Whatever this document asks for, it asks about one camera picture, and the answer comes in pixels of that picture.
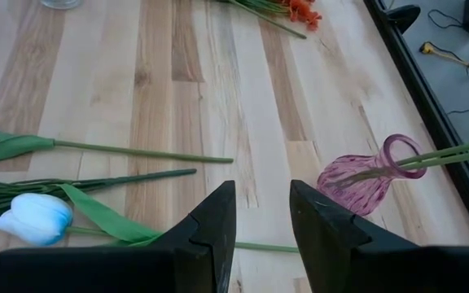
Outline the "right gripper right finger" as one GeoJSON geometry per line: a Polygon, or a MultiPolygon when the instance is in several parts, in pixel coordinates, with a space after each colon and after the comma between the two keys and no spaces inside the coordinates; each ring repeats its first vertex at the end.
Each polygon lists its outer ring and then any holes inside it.
{"type": "Polygon", "coordinates": [[[417,245],[350,212],[301,180],[290,185],[293,232],[313,293],[387,293],[395,267],[378,262],[417,245]]]}

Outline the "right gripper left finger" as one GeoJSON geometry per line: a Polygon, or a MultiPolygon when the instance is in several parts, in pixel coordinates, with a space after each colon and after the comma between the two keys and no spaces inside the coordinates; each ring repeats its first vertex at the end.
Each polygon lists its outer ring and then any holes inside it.
{"type": "Polygon", "coordinates": [[[152,247],[164,253],[155,293],[227,293],[236,238],[236,189],[224,181],[152,247]]]}

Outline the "white blue artificial tulip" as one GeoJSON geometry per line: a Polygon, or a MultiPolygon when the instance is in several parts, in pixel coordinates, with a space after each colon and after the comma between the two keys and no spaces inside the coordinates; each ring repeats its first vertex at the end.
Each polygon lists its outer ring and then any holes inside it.
{"type": "Polygon", "coordinates": [[[458,153],[462,153],[466,151],[469,151],[469,143],[445,148],[445,149],[438,150],[438,151],[428,152],[423,155],[416,155],[414,157],[410,157],[407,159],[397,161],[397,164],[402,166],[402,165],[412,164],[412,163],[416,163],[416,162],[420,162],[423,160],[432,159],[436,157],[442,157],[446,155],[456,155],[458,153]]]}
{"type": "Polygon", "coordinates": [[[469,160],[469,152],[466,154],[453,155],[453,156],[449,156],[445,158],[425,160],[420,163],[407,164],[405,166],[401,166],[401,169],[402,170],[414,170],[414,169],[428,168],[428,167],[445,165],[445,164],[460,163],[466,160],[469,160]]]}
{"type": "Polygon", "coordinates": [[[0,215],[0,230],[39,247],[57,243],[67,232],[105,234],[126,247],[145,247],[163,235],[120,215],[75,186],[58,187],[97,230],[72,226],[72,207],[53,195],[35,193],[17,195],[11,201],[10,209],[0,215]]]}

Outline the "orange artificial flower bunch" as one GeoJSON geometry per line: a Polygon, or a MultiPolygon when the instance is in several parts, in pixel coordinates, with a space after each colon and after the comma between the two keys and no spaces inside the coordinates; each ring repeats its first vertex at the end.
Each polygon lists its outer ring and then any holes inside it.
{"type": "Polygon", "coordinates": [[[140,181],[154,181],[166,177],[181,177],[195,174],[196,168],[170,170],[158,173],[147,173],[136,176],[109,177],[87,180],[62,180],[56,178],[35,179],[30,181],[0,182],[0,216],[10,208],[11,201],[18,195],[26,193],[47,194],[68,200],[67,194],[60,188],[62,184],[76,187],[83,192],[104,190],[140,181]]]}
{"type": "Polygon", "coordinates": [[[300,39],[307,37],[303,33],[288,28],[284,24],[277,22],[274,18],[287,17],[291,22],[303,23],[309,31],[318,29],[322,15],[314,11],[312,5],[316,0],[215,0],[216,2],[228,3],[238,7],[250,14],[255,15],[260,20],[273,25],[276,28],[290,33],[300,39]]]}

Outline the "pink artificial tulip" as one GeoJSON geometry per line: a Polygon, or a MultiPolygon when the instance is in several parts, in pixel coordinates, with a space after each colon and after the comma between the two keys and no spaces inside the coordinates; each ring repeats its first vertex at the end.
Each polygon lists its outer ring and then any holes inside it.
{"type": "Polygon", "coordinates": [[[103,151],[122,155],[138,155],[160,159],[172,159],[214,164],[232,164],[234,159],[202,155],[179,154],[163,151],[147,151],[117,146],[102,146],[44,138],[32,134],[0,132],[0,161],[12,159],[35,151],[51,151],[56,147],[69,147],[90,151],[103,151]]]}

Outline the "pink glass vase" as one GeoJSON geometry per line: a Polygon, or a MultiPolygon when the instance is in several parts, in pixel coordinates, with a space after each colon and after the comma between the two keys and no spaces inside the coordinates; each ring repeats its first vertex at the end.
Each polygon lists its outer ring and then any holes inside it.
{"type": "Polygon", "coordinates": [[[384,140],[375,155],[343,155],[329,163],[317,179],[317,190],[359,215],[371,214],[396,179],[419,179],[425,168],[405,170],[403,159],[420,155],[420,146],[402,134],[384,140]]]}

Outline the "clear glass vase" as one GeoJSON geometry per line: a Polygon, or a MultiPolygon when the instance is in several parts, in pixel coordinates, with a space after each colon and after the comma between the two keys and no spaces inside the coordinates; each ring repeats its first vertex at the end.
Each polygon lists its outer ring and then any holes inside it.
{"type": "Polygon", "coordinates": [[[70,10],[81,5],[82,0],[40,0],[41,4],[56,10],[70,10]]]}

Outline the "black stand base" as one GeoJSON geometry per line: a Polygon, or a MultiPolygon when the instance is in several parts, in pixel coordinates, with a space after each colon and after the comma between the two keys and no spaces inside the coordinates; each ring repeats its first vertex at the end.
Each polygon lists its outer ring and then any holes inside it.
{"type": "Polygon", "coordinates": [[[420,13],[421,8],[417,5],[405,5],[385,11],[387,21],[400,33],[404,33],[417,20],[420,13]]]}

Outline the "black table frame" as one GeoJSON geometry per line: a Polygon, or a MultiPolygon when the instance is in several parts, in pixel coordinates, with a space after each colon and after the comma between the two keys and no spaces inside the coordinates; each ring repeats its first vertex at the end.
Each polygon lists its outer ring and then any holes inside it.
{"type": "MultiPolygon", "coordinates": [[[[386,5],[382,0],[362,1],[383,38],[434,145],[439,149],[457,146],[461,140],[416,64],[402,33],[387,21],[386,5]]],[[[469,213],[469,161],[449,164],[446,169],[469,213]]]]}

